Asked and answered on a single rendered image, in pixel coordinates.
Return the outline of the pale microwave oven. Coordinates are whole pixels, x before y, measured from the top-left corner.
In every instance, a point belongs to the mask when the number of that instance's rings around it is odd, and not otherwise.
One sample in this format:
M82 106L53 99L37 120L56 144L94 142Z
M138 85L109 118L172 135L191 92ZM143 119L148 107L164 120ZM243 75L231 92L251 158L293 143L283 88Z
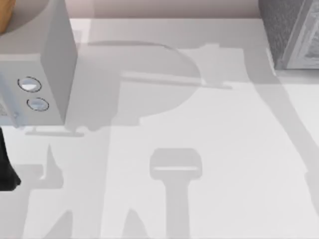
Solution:
M0 35L0 126L63 125L77 57L65 0L16 0ZM40 81L40 91L18 86L27 76ZM26 101L33 98L45 99L49 109L30 109Z

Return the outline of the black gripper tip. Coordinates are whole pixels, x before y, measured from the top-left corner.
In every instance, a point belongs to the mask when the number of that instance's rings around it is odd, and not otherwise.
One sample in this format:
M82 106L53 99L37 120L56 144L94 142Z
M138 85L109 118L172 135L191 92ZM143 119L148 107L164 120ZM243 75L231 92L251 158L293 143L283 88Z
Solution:
M0 192L13 191L21 184L21 179L8 158L5 139L0 127Z

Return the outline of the round microwave knob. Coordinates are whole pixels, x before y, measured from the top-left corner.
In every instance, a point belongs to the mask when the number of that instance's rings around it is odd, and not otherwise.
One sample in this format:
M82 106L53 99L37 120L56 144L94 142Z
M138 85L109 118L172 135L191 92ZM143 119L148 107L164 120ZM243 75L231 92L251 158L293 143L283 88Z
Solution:
M38 112L44 112L49 109L49 103L43 98L33 98L26 101L27 106Z
M30 93L38 92L42 88L40 81L30 76L18 79L17 84L22 90Z

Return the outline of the grey cabinet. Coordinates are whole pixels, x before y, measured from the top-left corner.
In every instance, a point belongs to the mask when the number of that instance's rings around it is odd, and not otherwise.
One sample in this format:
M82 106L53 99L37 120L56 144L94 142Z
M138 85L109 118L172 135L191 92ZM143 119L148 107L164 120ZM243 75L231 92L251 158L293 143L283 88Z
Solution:
M319 70L319 0L258 0L276 70Z

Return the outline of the orange wooden object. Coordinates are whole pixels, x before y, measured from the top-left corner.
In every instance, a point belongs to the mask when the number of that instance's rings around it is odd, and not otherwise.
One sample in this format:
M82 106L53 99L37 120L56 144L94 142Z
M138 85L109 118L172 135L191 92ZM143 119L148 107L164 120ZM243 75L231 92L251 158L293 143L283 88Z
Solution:
M0 0L0 35L6 31L16 0Z

